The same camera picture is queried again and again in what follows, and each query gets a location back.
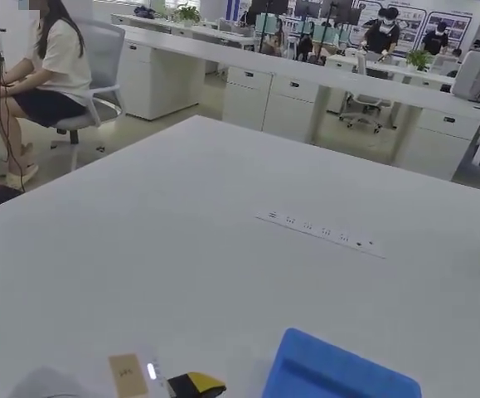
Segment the potted plant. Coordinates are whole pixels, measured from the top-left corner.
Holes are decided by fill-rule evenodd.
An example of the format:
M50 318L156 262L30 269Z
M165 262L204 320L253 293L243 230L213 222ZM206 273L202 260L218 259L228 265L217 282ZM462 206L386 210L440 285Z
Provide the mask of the potted plant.
M407 53L407 67L414 70L425 70L431 61L430 54L425 50L412 50Z
M176 10L176 15L177 19L182 21L185 27L190 27L201 20L201 14L197 11L197 8L190 7L187 4L179 6Z

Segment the yellow-black object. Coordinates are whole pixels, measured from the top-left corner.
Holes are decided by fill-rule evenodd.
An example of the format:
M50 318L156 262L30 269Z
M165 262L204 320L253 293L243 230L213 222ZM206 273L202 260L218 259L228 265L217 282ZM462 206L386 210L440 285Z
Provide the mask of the yellow-black object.
M216 398L225 392L225 383L204 375L190 372L168 380L176 398Z

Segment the black shorts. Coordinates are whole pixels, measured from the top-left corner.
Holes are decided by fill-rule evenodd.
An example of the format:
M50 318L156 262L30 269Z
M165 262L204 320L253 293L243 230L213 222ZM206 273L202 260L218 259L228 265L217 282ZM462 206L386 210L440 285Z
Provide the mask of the black shorts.
M87 108L62 93L32 89L12 95L27 117L44 127L52 127L63 119L86 113Z

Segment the power strip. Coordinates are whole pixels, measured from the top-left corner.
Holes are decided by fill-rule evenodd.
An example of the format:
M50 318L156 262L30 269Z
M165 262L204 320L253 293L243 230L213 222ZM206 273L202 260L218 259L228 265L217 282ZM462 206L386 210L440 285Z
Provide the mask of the power strip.
M328 242L342 245L367 255L373 255L384 259L380 245L372 239L364 239L348 232L336 230L328 226L315 225L310 221L300 220L294 216L288 216L277 211L265 211L259 213L256 218L268 221L278 226L289 228L293 231L302 232L303 234L315 236L318 239L327 240Z

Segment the tag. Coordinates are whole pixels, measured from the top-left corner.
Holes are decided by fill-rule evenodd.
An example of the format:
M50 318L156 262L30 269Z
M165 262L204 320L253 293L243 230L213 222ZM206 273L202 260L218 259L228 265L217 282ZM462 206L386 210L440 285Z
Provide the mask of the tag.
M136 354L109 357L118 398L148 397L148 385Z

